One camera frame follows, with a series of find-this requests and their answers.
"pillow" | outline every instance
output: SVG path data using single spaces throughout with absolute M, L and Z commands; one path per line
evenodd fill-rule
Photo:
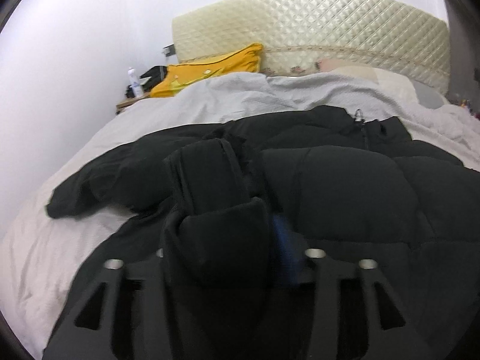
M 195 63 L 171 64 L 165 79 L 152 89 L 150 97 L 174 96 L 188 85 L 231 72 L 258 73 L 262 50 L 261 43 L 252 43 L 241 50 Z
M 416 102 L 426 108 L 436 109 L 450 104 L 435 89 L 402 74 L 371 67 L 367 64 L 342 59 L 320 59 L 316 68 L 321 72 L 332 72 L 344 76 L 372 81 L 392 97 L 406 102 Z

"wooden nightstand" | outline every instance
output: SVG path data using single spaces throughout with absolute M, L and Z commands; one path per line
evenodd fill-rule
M 137 99 L 137 98 L 132 98 L 132 99 L 124 99 L 120 103 L 117 104 L 117 115 L 123 112 L 127 107 L 130 107 L 132 104 L 135 104 L 137 101 L 143 100 L 150 97 L 150 92 L 145 92 L 143 97 Z

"quilted headboard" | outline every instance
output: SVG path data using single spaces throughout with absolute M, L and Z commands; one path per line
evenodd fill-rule
M 395 0 L 224 0 L 174 18 L 172 29 L 181 63 L 260 42 L 266 73 L 311 74 L 320 59 L 346 59 L 448 90 L 446 23 Z

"white bed sheet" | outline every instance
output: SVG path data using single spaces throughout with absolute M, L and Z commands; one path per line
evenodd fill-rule
M 363 79 L 332 73 L 299 78 L 233 73 L 191 85 L 174 98 L 142 100 L 108 123 L 46 181 L 0 242 L 0 310 L 26 349 L 41 358 L 76 270 L 131 216 L 121 207 L 106 207 L 81 219 L 52 220 L 44 206 L 59 183 L 102 153 L 153 131 L 320 104 L 344 107 L 351 115 L 361 108 L 367 120 L 400 116 L 414 139 L 437 145 L 480 170 L 480 123 L 465 110 L 400 103 Z

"white bottle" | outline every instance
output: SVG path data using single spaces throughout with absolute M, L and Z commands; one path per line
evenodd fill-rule
M 128 77 L 130 79 L 131 90 L 133 91 L 133 94 L 135 95 L 136 98 L 140 99 L 141 97 L 144 96 L 144 93 L 143 93 L 143 88 L 140 85 L 140 80 L 138 79 L 138 76 L 135 73 L 135 69 L 130 68 L 128 70 Z

